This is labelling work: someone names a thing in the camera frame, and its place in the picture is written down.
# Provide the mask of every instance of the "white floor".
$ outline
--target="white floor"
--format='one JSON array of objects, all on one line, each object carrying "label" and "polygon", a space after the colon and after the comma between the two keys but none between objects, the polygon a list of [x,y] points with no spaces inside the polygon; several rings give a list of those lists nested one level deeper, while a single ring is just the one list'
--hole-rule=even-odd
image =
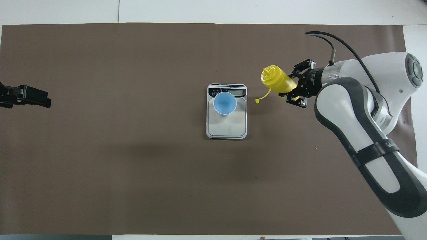
[{"label": "white floor", "polygon": [[[423,0],[0,0],[0,28],[117,22],[404,25],[407,52],[427,72],[427,3]],[[426,102],[427,87],[423,87],[412,97],[412,115],[418,167],[425,172]]]}]

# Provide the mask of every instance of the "brown paper sheet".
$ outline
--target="brown paper sheet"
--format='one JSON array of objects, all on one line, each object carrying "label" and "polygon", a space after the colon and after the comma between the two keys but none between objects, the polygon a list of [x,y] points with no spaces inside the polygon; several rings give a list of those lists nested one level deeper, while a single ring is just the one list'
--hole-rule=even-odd
[{"label": "brown paper sheet", "polygon": [[[0,81],[52,108],[0,109],[2,234],[399,234],[338,139],[265,94],[263,67],[361,57],[401,26],[118,23],[3,26]],[[336,44],[336,60],[353,59]],[[248,136],[206,137],[206,87],[248,86]],[[407,104],[390,134],[416,161]]]}]

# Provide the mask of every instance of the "blue cup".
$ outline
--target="blue cup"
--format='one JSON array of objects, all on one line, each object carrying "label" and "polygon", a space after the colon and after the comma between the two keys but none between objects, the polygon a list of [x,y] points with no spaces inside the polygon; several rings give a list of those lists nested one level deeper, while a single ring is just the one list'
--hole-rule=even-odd
[{"label": "blue cup", "polygon": [[236,97],[229,92],[221,92],[213,99],[213,108],[223,116],[234,112],[236,106]]}]

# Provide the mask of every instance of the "black cable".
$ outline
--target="black cable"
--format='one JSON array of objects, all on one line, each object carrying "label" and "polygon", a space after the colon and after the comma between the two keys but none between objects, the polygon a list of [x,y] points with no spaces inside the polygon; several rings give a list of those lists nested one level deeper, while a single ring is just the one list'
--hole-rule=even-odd
[{"label": "black cable", "polygon": [[375,90],[377,91],[377,93],[380,93],[380,90],[378,88],[377,83],[375,82],[374,78],[372,77],[371,73],[369,72],[368,68],[365,66],[365,64],[363,63],[362,59],[360,59],[360,57],[357,55],[357,53],[351,48],[351,46],[349,46],[346,42],[344,42],[342,39],[338,38],[337,36],[327,33],[327,32],[320,32],[320,31],[310,31],[310,32],[306,32],[305,34],[307,35],[312,35],[312,36],[316,36],[316,34],[320,34],[320,35],[325,35],[325,36],[329,36],[331,38],[336,39],[338,42],[342,43],[346,48],[348,48],[348,50],[350,50],[350,52],[356,57],[356,59],[359,61],[360,65],[362,66],[362,68],[365,70],[366,74],[368,75],[369,79],[371,80],[372,84],[374,85]]},{"label": "black cable", "polygon": [[330,55],[329,65],[330,66],[334,65],[335,62],[333,60],[335,58],[335,47],[333,46],[333,44],[328,39],[326,39],[326,38],[324,38],[322,36],[319,36],[319,35],[312,35],[312,36],[321,38],[321,39],[325,40],[327,43],[329,43],[329,45],[332,47],[332,53]]}]

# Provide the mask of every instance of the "yellow squeeze bottle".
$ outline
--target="yellow squeeze bottle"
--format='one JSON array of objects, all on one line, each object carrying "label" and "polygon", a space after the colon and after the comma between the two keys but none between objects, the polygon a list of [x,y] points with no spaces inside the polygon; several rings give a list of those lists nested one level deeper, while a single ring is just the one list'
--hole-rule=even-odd
[{"label": "yellow squeeze bottle", "polygon": [[260,100],[265,98],[271,90],[279,94],[288,93],[296,88],[296,83],[276,65],[270,65],[263,69],[261,73],[261,82],[270,89],[265,96],[255,99],[255,103],[260,103]]}]

